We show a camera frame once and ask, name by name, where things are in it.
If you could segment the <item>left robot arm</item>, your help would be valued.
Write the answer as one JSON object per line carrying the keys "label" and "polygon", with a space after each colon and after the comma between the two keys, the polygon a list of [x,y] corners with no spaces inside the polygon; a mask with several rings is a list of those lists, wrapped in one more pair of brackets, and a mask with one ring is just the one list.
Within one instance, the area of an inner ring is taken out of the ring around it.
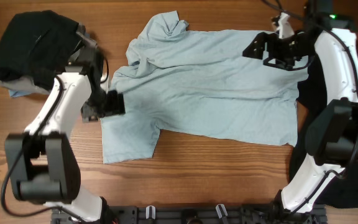
{"label": "left robot arm", "polygon": [[11,186],[16,200],[43,205],[27,217],[49,210],[66,213],[77,223],[117,223],[107,201],[81,185],[80,168],[69,137],[76,117],[86,122],[125,113],[124,97],[109,90],[108,62],[97,47],[78,49],[67,64],[55,72],[53,88],[38,116],[21,134],[5,140],[8,171],[0,203],[13,217],[6,190]]}

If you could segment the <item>light blue t-shirt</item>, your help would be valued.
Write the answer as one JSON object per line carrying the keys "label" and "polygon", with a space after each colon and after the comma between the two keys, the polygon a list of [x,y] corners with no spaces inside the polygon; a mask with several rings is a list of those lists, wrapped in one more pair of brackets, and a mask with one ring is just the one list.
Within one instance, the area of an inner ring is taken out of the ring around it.
{"label": "light blue t-shirt", "polygon": [[161,130],[295,145],[297,84],[308,72],[243,57],[256,35],[188,30],[176,11],[153,16],[111,81],[126,112],[101,120],[104,163],[151,158]]}

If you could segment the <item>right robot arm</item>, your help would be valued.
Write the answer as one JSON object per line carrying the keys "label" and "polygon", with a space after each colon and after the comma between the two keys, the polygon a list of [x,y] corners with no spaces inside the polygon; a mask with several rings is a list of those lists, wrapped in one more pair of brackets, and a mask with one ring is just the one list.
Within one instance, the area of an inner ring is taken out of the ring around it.
{"label": "right robot arm", "polygon": [[294,220],[310,213],[333,179],[345,179],[358,160],[358,55],[356,28],[348,16],[335,14],[331,1],[308,1],[300,16],[302,30],[293,30],[293,13],[279,1],[272,19],[274,33],[261,32],[243,51],[265,66],[296,70],[303,58],[318,58],[326,85],[327,104],[309,125],[305,159],[290,183],[273,201],[274,219]]}

